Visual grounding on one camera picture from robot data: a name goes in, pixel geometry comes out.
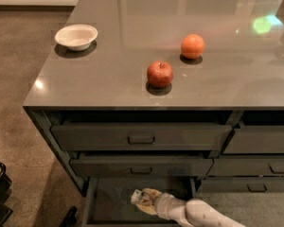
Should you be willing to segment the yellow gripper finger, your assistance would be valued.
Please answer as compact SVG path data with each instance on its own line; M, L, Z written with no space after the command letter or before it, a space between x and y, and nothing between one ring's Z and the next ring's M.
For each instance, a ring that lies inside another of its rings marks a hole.
M143 205L143 204L138 203L138 204L136 205L136 207L137 207L140 211L142 211L142 212L144 212L144 213L146 213L146 214L148 214L148 215L155 216L155 215L157 214L157 212L156 212L155 209L154 209L154 206L153 206L151 203L149 203L149 204L147 204L147 205Z
M144 188L142 192L148 195L151 200L155 200L156 198L162 195L161 191L152 188Z

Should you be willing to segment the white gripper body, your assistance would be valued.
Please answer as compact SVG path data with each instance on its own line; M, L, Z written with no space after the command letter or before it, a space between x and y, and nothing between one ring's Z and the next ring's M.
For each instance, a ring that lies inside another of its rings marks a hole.
M179 203L179 200L174 196L164 193L154 201L154 209L159 218L176 220L179 216L177 210Z

